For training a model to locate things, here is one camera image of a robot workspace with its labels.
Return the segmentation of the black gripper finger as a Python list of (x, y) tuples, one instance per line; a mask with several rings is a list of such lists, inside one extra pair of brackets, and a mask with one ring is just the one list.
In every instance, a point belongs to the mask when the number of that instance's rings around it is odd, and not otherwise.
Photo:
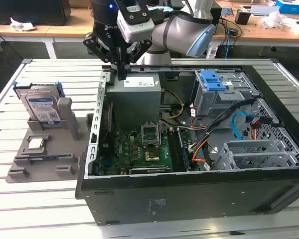
[(128, 53), (128, 49), (121, 48), (121, 80), (127, 77), (127, 69), (131, 63), (136, 63), (152, 45), (151, 40), (141, 40), (137, 42), (135, 48)]
[(118, 48), (115, 46), (114, 37), (111, 33), (97, 35), (96, 32), (90, 32), (86, 35), (83, 44), (103, 62), (111, 63), (117, 71), (118, 80), (122, 79), (122, 63)]

